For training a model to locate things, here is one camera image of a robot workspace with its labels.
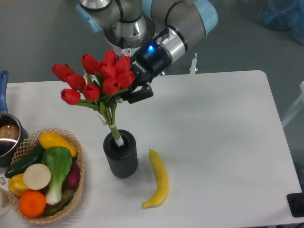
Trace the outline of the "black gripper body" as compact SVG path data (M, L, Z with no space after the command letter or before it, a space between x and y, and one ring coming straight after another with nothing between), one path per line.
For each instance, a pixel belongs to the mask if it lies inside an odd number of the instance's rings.
M137 87L150 83L171 64L171 57L157 42L149 42L131 56L131 71L135 79L129 86L131 92Z

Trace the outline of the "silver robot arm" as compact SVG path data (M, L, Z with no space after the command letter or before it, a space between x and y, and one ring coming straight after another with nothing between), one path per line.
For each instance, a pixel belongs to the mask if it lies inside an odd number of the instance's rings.
M107 106L151 97L152 80L218 23L208 0L81 0L76 12L90 31L103 32L117 55L131 58L135 80Z

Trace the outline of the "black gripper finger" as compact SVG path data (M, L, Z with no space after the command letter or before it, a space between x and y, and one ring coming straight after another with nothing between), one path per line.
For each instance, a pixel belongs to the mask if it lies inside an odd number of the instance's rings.
M118 103L127 101L129 104L145 100L154 95L150 83L145 83L142 87L135 92L124 92L116 97Z

